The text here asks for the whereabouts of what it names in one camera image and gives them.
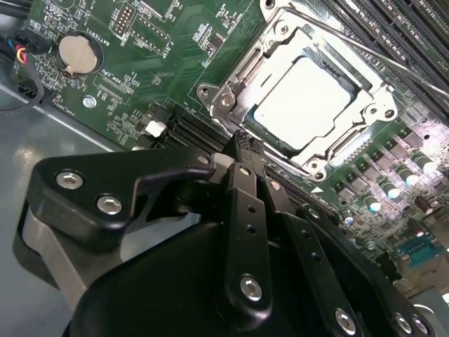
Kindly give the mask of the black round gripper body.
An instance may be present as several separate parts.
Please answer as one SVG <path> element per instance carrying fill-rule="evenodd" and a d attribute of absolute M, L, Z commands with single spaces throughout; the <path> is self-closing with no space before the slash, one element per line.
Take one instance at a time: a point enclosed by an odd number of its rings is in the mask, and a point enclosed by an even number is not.
<path fill-rule="evenodd" d="M 70 336 L 313 336 L 288 251 L 261 224 L 204 223 L 99 278 Z"/>

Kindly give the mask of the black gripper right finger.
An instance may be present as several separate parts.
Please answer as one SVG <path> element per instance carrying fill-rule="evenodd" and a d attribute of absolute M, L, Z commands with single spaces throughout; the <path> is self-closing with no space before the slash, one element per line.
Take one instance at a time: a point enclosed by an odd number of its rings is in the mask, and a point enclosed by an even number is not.
<path fill-rule="evenodd" d="M 272 229 L 304 282 L 296 289 L 313 336 L 436 335 L 429 320 L 329 217 L 311 204 L 291 204 L 283 186 L 265 173 L 261 141 L 251 140 L 250 158 Z"/>

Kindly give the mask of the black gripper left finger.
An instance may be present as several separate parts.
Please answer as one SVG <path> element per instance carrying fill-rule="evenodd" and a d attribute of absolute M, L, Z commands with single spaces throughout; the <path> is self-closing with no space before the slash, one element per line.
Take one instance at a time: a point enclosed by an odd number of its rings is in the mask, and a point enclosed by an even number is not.
<path fill-rule="evenodd" d="M 33 169 L 22 238 L 77 308 L 102 276 L 204 223 L 261 224 L 254 138 L 196 147 L 54 157 Z"/>

